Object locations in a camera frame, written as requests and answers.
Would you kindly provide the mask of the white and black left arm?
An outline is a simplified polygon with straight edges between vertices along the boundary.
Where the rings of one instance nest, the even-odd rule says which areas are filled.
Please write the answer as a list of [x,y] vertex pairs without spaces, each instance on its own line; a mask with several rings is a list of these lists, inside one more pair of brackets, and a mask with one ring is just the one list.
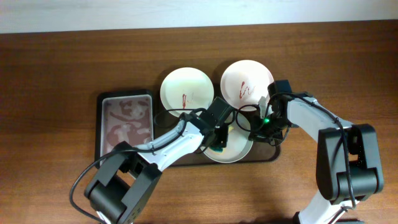
[[181,157],[209,146],[233,107],[217,97],[207,109],[182,113],[176,126],[146,144],[126,142],[95,161],[99,168],[84,195],[101,223],[133,223],[163,171]]

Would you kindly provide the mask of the green and yellow scrub sponge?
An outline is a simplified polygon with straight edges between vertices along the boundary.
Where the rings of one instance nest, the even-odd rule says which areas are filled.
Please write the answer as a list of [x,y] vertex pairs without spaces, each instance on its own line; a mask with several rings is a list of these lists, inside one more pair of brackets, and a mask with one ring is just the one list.
[[210,149],[217,153],[222,153],[224,148],[227,147],[229,134],[233,129],[232,125],[226,124],[219,129],[216,129],[214,140],[212,140],[210,144]]

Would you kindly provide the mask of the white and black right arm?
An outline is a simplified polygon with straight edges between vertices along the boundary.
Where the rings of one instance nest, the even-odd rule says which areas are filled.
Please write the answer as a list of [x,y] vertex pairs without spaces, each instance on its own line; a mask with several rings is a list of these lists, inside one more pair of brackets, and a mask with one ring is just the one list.
[[301,128],[317,143],[318,190],[293,223],[339,223],[344,213],[382,191],[379,144],[371,125],[339,118],[311,94],[294,93],[288,80],[274,81],[267,90],[269,101],[259,105],[261,116],[249,139],[278,146],[290,128]]

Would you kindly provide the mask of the cream plate with red stain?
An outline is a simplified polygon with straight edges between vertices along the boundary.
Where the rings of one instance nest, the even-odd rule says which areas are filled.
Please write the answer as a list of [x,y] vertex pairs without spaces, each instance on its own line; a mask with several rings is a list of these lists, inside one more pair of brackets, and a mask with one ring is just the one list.
[[170,72],[160,87],[160,100],[172,116],[179,117],[182,109],[207,109],[214,98],[210,78],[192,67],[178,68]]

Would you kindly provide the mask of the pale blue plate with stain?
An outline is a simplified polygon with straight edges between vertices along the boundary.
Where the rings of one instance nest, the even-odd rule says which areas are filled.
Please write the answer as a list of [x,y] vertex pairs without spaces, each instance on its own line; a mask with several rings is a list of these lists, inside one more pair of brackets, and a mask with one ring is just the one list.
[[234,121],[233,130],[229,134],[227,147],[222,153],[217,153],[210,148],[204,151],[205,156],[219,163],[233,163],[244,158],[251,150],[253,142],[248,139],[249,132],[241,129]]

